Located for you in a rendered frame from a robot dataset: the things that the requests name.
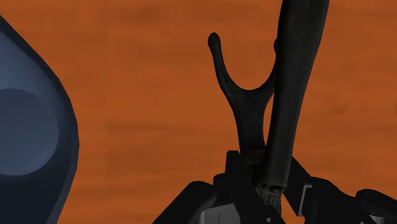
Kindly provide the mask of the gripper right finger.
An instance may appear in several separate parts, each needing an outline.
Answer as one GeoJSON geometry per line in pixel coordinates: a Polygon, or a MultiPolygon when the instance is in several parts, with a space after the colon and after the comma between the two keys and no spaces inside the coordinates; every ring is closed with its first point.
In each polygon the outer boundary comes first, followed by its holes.
{"type": "Polygon", "coordinates": [[[372,189],[350,196],[293,158],[284,196],[304,224],[397,224],[397,200],[372,189]]]}

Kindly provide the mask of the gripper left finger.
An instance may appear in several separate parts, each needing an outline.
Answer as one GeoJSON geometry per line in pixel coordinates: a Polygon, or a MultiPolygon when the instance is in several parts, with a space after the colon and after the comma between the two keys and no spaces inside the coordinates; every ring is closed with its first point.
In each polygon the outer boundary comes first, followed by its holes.
{"type": "Polygon", "coordinates": [[[215,175],[213,184],[192,181],[164,209],[152,224],[286,224],[275,208],[263,203],[245,172],[238,151],[226,154],[225,172],[215,175]],[[225,213],[206,222],[208,210],[233,204],[238,216],[225,213]]]}

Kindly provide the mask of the black forked kitchen tool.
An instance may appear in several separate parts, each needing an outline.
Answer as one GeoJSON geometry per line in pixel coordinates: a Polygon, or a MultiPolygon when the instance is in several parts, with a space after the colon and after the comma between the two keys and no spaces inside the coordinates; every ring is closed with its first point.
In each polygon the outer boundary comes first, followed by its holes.
{"type": "Polygon", "coordinates": [[[246,90],[229,76],[219,36],[208,46],[219,86],[235,117],[240,154],[261,201],[281,212],[303,98],[323,35],[330,0],[282,0],[275,62],[267,80],[246,90]]]}

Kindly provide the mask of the dark blue bowl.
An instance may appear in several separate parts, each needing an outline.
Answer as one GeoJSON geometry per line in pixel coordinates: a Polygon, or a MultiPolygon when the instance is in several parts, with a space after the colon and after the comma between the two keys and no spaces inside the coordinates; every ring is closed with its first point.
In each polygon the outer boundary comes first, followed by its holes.
{"type": "Polygon", "coordinates": [[[60,80],[0,16],[0,224],[57,224],[78,152],[60,80]]]}

